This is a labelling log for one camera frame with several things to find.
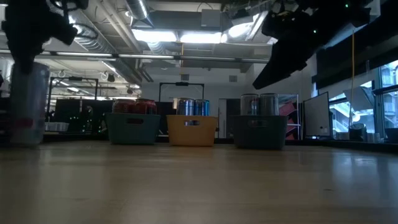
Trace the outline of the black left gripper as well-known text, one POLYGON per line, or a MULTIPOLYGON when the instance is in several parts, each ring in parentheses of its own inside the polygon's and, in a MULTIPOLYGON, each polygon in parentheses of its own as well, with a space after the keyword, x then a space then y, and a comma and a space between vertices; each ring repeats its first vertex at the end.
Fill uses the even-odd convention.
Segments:
POLYGON ((88 0, 46 1, 12 0, 6 2, 1 30, 21 72, 29 74, 43 44, 55 38, 71 45, 78 30, 69 22, 69 12, 86 9, 88 0))

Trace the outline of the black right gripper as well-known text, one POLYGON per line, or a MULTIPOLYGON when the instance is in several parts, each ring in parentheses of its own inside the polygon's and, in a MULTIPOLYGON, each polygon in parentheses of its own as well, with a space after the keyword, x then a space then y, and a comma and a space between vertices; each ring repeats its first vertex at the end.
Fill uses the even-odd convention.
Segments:
POLYGON ((271 10, 262 24, 262 34, 277 39, 271 59, 253 82, 260 90, 301 71, 319 48, 346 25, 363 26, 370 21, 369 0, 297 1, 296 10, 271 10))

